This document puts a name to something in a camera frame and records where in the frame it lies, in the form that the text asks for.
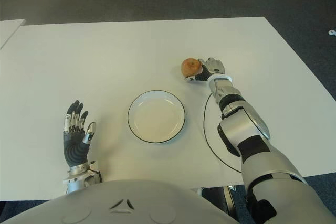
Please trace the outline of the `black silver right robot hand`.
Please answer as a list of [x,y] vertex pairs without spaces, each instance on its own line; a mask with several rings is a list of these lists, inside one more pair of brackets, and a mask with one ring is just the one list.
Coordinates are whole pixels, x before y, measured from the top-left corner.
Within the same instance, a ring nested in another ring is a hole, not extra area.
[[205,82],[214,74],[225,74],[225,68],[220,60],[187,58],[181,64],[181,73],[185,81]]

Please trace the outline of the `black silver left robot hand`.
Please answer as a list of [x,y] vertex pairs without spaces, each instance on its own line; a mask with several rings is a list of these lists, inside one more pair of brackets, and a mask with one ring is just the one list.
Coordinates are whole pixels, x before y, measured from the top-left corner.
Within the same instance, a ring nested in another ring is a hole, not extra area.
[[82,112],[83,103],[76,100],[67,110],[63,129],[64,157],[70,168],[88,162],[91,140],[96,132],[96,123],[91,122],[85,130],[88,111]]

